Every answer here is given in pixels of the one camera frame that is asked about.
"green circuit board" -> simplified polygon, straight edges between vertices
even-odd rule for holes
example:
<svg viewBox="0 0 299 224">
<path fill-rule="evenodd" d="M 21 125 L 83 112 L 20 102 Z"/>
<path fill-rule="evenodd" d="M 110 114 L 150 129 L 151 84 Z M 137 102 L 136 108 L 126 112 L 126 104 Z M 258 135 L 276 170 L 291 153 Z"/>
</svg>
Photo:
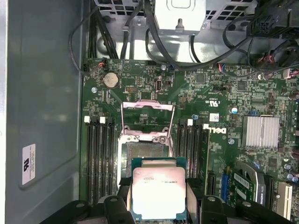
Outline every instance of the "green circuit board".
<svg viewBox="0 0 299 224">
<path fill-rule="evenodd" d="M 100 59 L 87 59 L 86 68 L 94 68 Z M 252 72 L 246 65 L 226 64 L 228 74 L 243 76 Z M 118 84 L 108 88 L 104 84 L 104 76 L 112 72 L 118 77 Z M 206 143 L 206 167 L 203 172 L 213 171 L 216 175 L 216 195 L 221 194 L 221 179 L 223 170 L 233 166 L 236 160 L 258 164 L 260 170 L 278 181 L 286 181 L 283 176 L 285 164 L 298 169 L 298 162 L 291 157 L 295 146 L 297 119 L 297 101 L 288 96 L 297 89 L 296 77 L 284 79 L 283 73 L 275 73 L 270 80 L 265 80 L 259 74 L 246 78 L 233 78 L 222 75 L 217 68 L 203 68 L 193 72 L 177 71 L 148 61 L 108 59 L 106 67 L 89 77 L 83 78 L 82 96 L 82 128 L 81 128 L 81 174 L 80 199 L 88 198 L 88 178 L 93 171 L 88 171 L 88 163 L 93 155 L 88 153 L 91 133 L 86 117 L 111 118 L 113 130 L 107 129 L 111 143 L 110 152 L 101 155 L 103 160 L 92 161 L 91 164 L 101 164 L 99 169 L 105 172 L 102 181 L 97 180 L 101 187 L 110 183 L 109 187 L 99 195 L 109 195 L 117 191 L 118 167 L 118 136 L 121 134 L 121 103 L 138 100 L 156 100 L 161 104 L 174 105 L 175 113 L 172 122 L 171 136 L 174 142 L 174 153 L 178 146 L 179 123 L 183 119 L 200 120 L 208 125 L 208 142 Z M 242 146 L 242 127 L 244 116 L 268 115 L 279 118 L 279 145 L 277 148 L 248 148 Z M 124 123 L 130 129 L 142 132 L 160 132 L 168 127 L 171 112 L 153 110 L 150 107 L 142 109 L 125 109 Z M 146 156 L 163 157 L 165 151 L 157 149 Z M 121 155 L 122 177 L 126 170 L 126 153 Z"/>
</svg>

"silver heatsink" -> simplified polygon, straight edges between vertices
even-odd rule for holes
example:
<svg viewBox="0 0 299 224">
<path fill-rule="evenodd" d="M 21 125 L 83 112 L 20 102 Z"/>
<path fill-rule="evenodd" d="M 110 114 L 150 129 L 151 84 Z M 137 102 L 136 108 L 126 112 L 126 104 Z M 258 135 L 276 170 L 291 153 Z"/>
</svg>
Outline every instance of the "silver heatsink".
<svg viewBox="0 0 299 224">
<path fill-rule="evenodd" d="M 242 146 L 278 147 L 279 118 L 244 117 Z"/>
</svg>

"pcie slot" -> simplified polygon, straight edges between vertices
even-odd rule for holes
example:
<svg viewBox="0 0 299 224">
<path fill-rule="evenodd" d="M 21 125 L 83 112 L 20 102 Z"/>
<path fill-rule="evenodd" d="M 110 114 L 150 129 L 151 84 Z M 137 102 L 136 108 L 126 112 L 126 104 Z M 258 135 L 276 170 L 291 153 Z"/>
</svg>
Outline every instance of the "pcie slot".
<svg viewBox="0 0 299 224">
<path fill-rule="evenodd" d="M 228 184 L 229 184 L 229 176 L 227 174 L 222 174 L 221 198 L 225 202 L 228 202 Z"/>
<path fill-rule="evenodd" d="M 207 175 L 207 195 L 215 195 L 216 191 L 216 178 L 214 173 L 208 173 Z"/>
<path fill-rule="evenodd" d="M 270 175 L 265 175 L 266 184 L 266 205 L 265 207 L 272 210 L 274 202 L 274 188 L 275 188 L 275 178 Z"/>
<path fill-rule="evenodd" d="M 186 157 L 187 178 L 196 178 L 200 157 L 201 125 L 199 121 L 187 124 L 185 119 L 178 121 L 176 155 Z"/>
</svg>

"black plastic bracket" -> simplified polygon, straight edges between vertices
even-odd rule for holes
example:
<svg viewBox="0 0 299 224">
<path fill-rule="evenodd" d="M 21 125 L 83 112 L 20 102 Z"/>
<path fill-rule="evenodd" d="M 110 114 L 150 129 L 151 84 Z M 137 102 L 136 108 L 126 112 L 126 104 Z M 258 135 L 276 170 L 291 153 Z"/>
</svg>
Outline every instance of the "black plastic bracket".
<svg viewBox="0 0 299 224">
<path fill-rule="evenodd" d="M 135 224 L 131 212 L 127 211 L 120 196 L 110 196 L 104 200 L 104 209 L 109 224 Z"/>
</svg>

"white label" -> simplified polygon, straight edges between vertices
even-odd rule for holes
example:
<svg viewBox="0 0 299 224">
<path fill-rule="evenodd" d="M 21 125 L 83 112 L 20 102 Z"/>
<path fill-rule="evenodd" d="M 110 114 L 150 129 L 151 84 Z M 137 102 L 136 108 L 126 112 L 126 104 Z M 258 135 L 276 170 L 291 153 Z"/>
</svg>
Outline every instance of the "white label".
<svg viewBox="0 0 299 224">
<path fill-rule="evenodd" d="M 23 148 L 22 152 L 22 185 L 28 183 L 36 176 L 36 145 Z"/>
<path fill-rule="evenodd" d="M 219 122 L 219 114 L 211 113 L 210 114 L 210 122 Z"/>
<path fill-rule="evenodd" d="M 247 189 L 249 189 L 249 183 L 248 183 L 248 181 L 246 181 L 243 178 L 241 178 L 238 174 L 235 174 L 234 178 L 235 178 L 236 181 L 238 181 L 244 187 L 246 187 Z"/>
<path fill-rule="evenodd" d="M 245 195 L 243 192 L 241 192 L 239 189 L 237 189 L 237 193 L 238 193 L 238 195 L 240 195 L 244 200 L 246 200 L 246 195 Z"/>
</svg>

